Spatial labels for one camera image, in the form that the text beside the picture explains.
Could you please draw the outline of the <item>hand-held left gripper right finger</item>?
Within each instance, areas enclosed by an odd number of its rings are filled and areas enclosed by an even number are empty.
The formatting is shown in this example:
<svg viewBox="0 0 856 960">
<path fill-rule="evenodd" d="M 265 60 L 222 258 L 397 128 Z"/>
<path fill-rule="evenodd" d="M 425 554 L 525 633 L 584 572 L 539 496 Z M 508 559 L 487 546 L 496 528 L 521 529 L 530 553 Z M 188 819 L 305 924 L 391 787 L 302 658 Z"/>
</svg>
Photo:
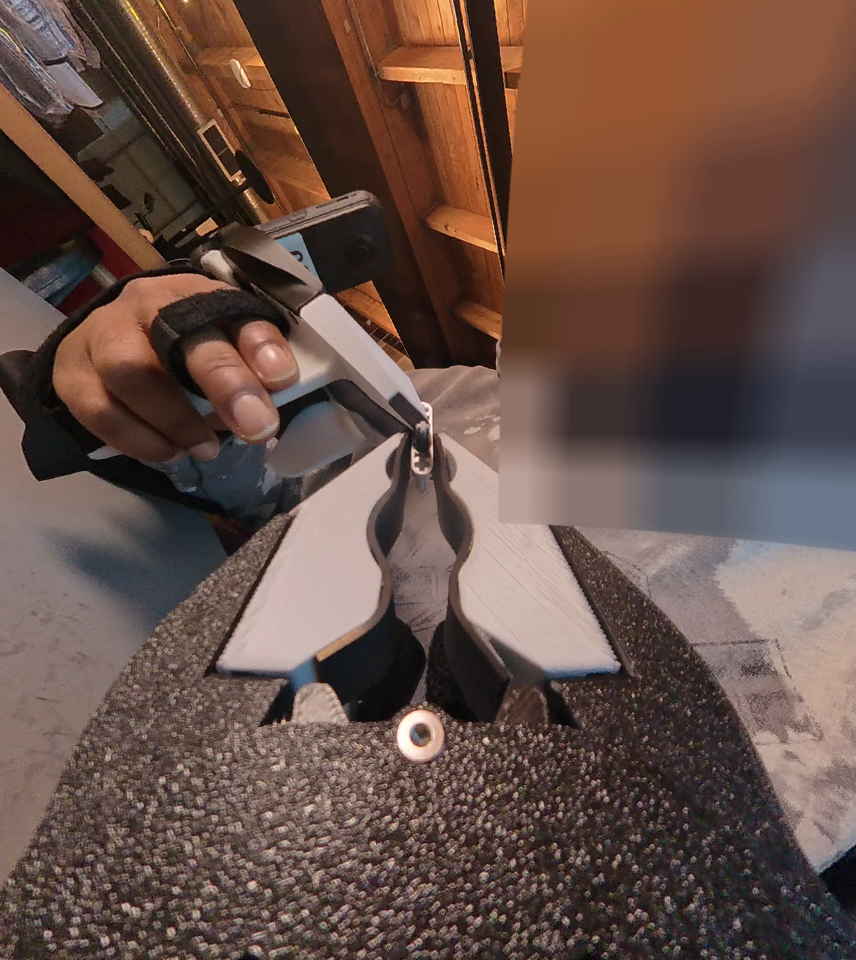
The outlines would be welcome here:
<svg viewBox="0 0 856 960">
<path fill-rule="evenodd" d="M 449 600 L 454 657 L 494 659 L 513 686 L 614 674 L 621 665 L 548 527 L 498 519 L 498 474 L 458 442 L 435 438 L 437 516 L 456 554 Z"/>
</svg>

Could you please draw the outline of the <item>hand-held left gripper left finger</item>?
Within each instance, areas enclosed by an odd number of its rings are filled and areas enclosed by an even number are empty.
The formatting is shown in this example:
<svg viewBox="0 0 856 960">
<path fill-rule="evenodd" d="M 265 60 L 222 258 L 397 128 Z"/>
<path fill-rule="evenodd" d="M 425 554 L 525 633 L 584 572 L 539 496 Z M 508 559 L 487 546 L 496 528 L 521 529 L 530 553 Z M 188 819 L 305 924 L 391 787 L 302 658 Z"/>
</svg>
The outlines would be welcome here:
<svg viewBox="0 0 856 960">
<path fill-rule="evenodd" d="M 411 442 L 385 440 L 291 513 L 217 660 L 222 674 L 379 683 L 397 642 L 387 554 Z"/>
</svg>

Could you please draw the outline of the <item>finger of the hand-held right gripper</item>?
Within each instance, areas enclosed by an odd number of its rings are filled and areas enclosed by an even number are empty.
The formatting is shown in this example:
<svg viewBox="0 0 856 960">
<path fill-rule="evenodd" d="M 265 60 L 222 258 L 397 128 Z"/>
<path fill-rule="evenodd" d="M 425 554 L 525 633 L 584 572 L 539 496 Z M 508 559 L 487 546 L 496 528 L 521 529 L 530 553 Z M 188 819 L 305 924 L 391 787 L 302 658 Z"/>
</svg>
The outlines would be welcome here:
<svg viewBox="0 0 856 960">
<path fill-rule="evenodd" d="M 269 450 L 268 465 L 279 477 L 300 477 L 392 435 L 393 415 L 369 397 L 327 395 L 294 414 Z"/>
<path fill-rule="evenodd" d="M 430 419 L 408 375 L 333 296 L 321 294 L 292 315 L 288 341 L 299 378 L 274 393 L 277 408 L 322 391 L 384 436 Z"/>
</svg>

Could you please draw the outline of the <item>white toy beam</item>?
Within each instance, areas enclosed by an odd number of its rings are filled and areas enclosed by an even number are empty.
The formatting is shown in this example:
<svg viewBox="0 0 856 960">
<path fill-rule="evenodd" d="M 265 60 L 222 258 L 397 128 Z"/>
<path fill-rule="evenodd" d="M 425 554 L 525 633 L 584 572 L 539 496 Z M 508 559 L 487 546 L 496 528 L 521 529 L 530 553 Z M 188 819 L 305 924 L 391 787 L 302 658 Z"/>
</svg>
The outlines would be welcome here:
<svg viewBox="0 0 856 960">
<path fill-rule="evenodd" d="M 410 437 L 410 477 L 417 488 L 426 493 L 435 465 L 434 412 L 422 401 L 424 418 L 414 427 Z"/>
</svg>

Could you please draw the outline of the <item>person's right hand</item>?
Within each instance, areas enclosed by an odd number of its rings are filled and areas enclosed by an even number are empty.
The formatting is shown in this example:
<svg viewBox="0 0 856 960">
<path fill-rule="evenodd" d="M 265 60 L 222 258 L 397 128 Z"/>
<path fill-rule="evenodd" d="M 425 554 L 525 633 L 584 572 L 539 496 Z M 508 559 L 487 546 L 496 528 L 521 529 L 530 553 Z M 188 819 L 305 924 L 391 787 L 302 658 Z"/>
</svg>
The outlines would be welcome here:
<svg viewBox="0 0 856 960">
<path fill-rule="evenodd" d="M 60 344 L 52 386 L 74 418 L 104 444 L 144 462 L 183 455 L 209 461 L 220 451 L 217 431 L 243 442 L 278 432 L 271 393 L 297 382 L 299 367 L 271 322 L 226 322 L 185 339 L 187 370 L 213 413 L 204 417 L 161 364 L 151 325 L 165 306 L 229 286 L 196 274 L 134 279 L 109 305 L 90 314 Z"/>
</svg>

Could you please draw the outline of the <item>black round stand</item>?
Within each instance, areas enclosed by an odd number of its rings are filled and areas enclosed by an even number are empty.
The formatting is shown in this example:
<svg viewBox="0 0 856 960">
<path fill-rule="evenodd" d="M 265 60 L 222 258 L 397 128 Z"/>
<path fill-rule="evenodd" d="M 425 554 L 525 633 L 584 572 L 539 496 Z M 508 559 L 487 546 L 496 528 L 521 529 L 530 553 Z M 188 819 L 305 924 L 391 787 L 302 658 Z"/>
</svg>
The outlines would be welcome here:
<svg viewBox="0 0 856 960">
<path fill-rule="evenodd" d="M 253 191 L 264 204 L 274 205 L 276 203 L 275 194 L 252 158 L 242 150 L 235 150 L 234 159 L 242 175 L 244 189 Z"/>
</svg>

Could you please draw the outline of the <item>wooden shelf board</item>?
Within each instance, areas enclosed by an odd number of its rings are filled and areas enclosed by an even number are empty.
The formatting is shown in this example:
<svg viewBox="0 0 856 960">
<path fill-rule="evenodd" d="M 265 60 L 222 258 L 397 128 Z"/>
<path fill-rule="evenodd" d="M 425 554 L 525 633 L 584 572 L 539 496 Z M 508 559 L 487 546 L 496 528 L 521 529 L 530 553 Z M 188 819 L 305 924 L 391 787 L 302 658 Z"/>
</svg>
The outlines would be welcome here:
<svg viewBox="0 0 856 960">
<path fill-rule="evenodd" d="M 142 270 L 164 258 L 0 82 L 0 131 Z"/>
</svg>

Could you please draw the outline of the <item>pile of clear plastic bags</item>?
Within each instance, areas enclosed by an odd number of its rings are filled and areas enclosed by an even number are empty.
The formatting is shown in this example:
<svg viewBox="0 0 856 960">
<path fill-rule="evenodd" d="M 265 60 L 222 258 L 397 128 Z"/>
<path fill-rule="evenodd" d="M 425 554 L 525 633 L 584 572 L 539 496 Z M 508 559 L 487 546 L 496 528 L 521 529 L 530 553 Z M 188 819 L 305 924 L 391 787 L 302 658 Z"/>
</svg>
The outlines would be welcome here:
<svg viewBox="0 0 856 960">
<path fill-rule="evenodd" d="M 81 78 L 100 56 L 62 1 L 0 1 L 0 82 L 35 117 L 60 125 L 103 99 Z"/>
</svg>

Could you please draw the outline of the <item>white wall vent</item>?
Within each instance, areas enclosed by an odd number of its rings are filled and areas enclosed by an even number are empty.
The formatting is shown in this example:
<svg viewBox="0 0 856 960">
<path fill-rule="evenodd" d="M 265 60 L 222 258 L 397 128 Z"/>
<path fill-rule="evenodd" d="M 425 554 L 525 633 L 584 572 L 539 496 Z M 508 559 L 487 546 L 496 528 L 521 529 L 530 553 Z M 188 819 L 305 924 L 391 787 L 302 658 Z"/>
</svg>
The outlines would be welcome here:
<svg viewBox="0 0 856 960">
<path fill-rule="evenodd" d="M 232 183 L 239 183 L 243 174 L 230 141 L 218 123 L 212 119 L 197 129 L 197 135 L 205 145 L 218 167 Z"/>
</svg>

